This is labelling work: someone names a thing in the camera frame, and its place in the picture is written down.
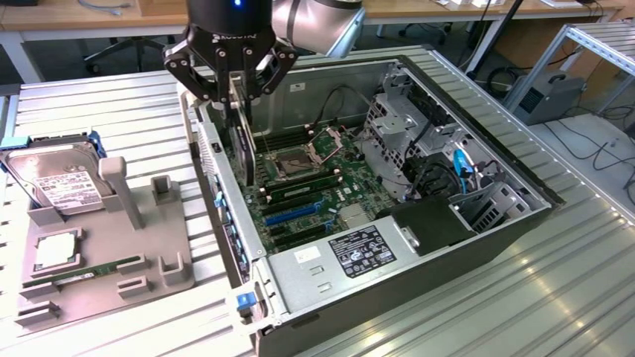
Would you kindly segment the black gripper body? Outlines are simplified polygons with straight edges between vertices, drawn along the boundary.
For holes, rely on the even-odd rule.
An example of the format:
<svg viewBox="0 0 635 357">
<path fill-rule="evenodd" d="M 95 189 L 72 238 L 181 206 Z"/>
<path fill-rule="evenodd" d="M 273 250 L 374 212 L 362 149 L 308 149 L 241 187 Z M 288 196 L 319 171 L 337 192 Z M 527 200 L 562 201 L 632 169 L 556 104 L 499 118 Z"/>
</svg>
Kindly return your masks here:
<svg viewBox="0 0 635 357">
<path fill-rule="evenodd" d="M 188 44 L 201 49 L 228 41 L 269 50 L 276 42 L 272 5 L 272 1 L 260 0 L 187 1 Z"/>
</svg>

